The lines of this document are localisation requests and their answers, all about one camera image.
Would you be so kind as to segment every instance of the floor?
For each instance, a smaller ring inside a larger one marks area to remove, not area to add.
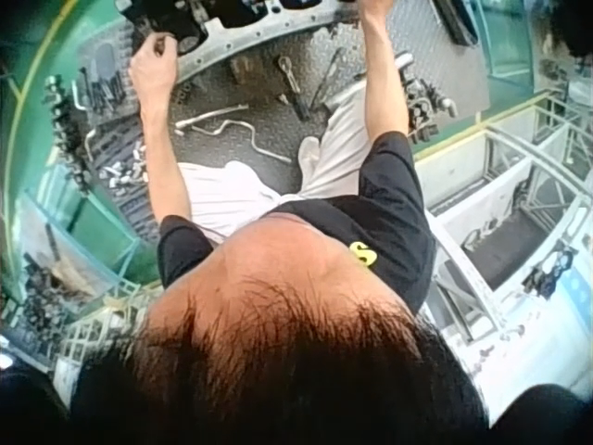
[[[481,2],[484,21],[480,19],[482,16],[477,1]],[[3,28],[0,41],[0,61],[13,75],[9,82],[2,83],[1,124],[1,155],[5,168],[0,174],[6,233],[0,239],[3,244],[6,243],[1,251],[5,268],[3,278],[8,281],[12,275],[10,271],[19,269],[19,228],[25,223],[15,217],[19,197],[25,190],[37,195],[42,192],[52,195],[52,190],[47,190],[46,172],[57,162],[57,153],[51,144],[48,111],[42,104],[44,79],[57,72],[66,81],[74,77],[78,69],[77,48],[80,42],[118,17],[113,3],[105,0],[28,0],[22,3],[25,6]],[[488,0],[473,0],[471,3],[480,23],[483,43],[489,43],[485,55],[491,73],[492,107],[483,115],[493,115],[525,101],[533,94],[528,30],[521,11],[513,10],[512,6],[506,7],[511,2],[497,2],[496,9]],[[475,123],[475,118],[456,122],[442,131],[440,139],[446,139]],[[431,145],[418,148],[423,150]],[[77,220],[69,221],[69,225],[73,226],[71,234],[91,255],[111,264],[120,256],[122,242],[134,240],[135,234],[121,221],[102,191],[97,190],[97,197],[98,207],[83,205]],[[69,209],[77,207],[77,199],[75,196],[67,202],[60,199],[50,211],[67,220],[71,216]],[[153,247],[141,245],[126,277],[140,284],[156,279],[154,253]]]

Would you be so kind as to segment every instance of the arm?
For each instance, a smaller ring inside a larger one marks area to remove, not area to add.
[[[170,93],[177,77],[177,42],[165,34],[149,35],[132,59],[130,76],[140,101],[152,211],[158,224],[169,215],[189,220],[189,196],[168,127]]]
[[[408,135],[410,118],[386,27],[393,0],[359,0],[367,63],[366,127],[374,142],[387,132]]]

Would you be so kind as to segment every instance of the man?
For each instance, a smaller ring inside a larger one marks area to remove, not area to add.
[[[176,44],[169,36],[146,39],[131,75],[166,290],[138,338],[82,368],[71,422],[92,431],[85,440],[419,443],[487,429],[470,378],[434,328],[416,318],[435,241],[386,31],[391,6],[392,0],[360,1],[366,152],[330,157],[349,166],[360,159],[338,175],[356,177],[358,193],[284,197],[280,207],[263,206],[258,219],[249,215],[236,227],[196,218],[199,197],[188,193],[168,131]],[[343,128],[340,120],[356,115],[355,108],[338,110],[328,132]],[[339,149],[339,137],[326,139],[319,147],[309,140],[309,153],[300,157],[312,168],[305,182],[317,178],[310,193],[330,193],[340,181],[319,186],[320,169],[325,178],[335,172],[326,148]],[[205,232],[216,235],[216,248]]]

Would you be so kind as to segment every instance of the black hair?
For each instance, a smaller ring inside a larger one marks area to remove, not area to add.
[[[330,317],[275,304],[218,341],[217,324],[120,339],[82,366],[70,423],[83,442],[429,443],[488,428],[437,330],[359,307]]]

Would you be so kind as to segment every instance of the wrench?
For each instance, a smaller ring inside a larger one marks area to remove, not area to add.
[[[286,80],[286,83],[292,92],[293,107],[295,107],[298,118],[302,121],[308,121],[311,119],[311,114],[309,107],[307,107],[307,104],[305,103],[305,99],[303,99],[303,95],[300,90],[300,86],[298,85],[297,79],[295,78],[295,74],[293,73],[292,60],[290,57],[280,56],[278,57],[276,63],[278,64],[280,71],[283,73],[284,79]]]

